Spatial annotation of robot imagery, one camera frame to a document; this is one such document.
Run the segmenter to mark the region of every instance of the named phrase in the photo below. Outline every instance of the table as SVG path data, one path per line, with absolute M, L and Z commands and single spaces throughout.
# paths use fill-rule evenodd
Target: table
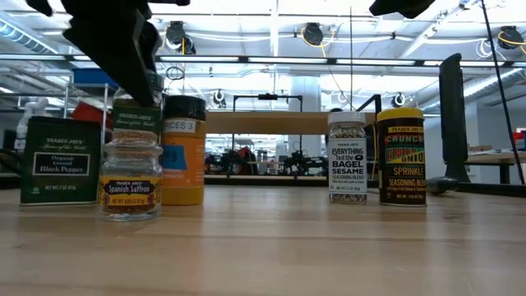
M 526 162 L 526 152 L 519 151 L 521 163 Z M 501 184 L 510 184 L 510 166 L 515 165 L 513 153 L 470 155 L 466 165 L 499 166 Z
M 207 187 L 114 223 L 0 197 L 0 295 L 524 295 L 526 199 L 330 205 L 324 188 Z

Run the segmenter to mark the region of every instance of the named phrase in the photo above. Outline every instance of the wooden tabletop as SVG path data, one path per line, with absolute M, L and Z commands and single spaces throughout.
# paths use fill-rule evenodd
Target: wooden tabletop
M 526 199 L 330 205 L 324 188 L 207 187 L 112 223 L 0 194 L 0 295 L 524 295 Z
M 526 162 L 526 152 L 519 151 L 519 159 L 521 162 Z M 513 153 L 499 153 L 499 154 L 486 154 L 486 155 L 470 155 L 466 164 L 514 164 L 515 157 Z

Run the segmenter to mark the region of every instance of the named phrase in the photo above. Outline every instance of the everything but the bagel sesame seasoning blend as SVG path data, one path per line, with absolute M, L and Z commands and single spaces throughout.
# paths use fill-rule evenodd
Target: everything but the bagel sesame seasoning blend
M 332 203 L 367 202 L 367 145 L 365 114 L 329 115 L 329 199 Z
M 112 141 L 104 146 L 107 158 L 99 179 L 98 217 L 102 220 L 147 220 L 160 214 L 162 77 L 152 74 L 151 78 L 155 103 L 150 108 L 139 106 L 125 92 L 114 96 Z

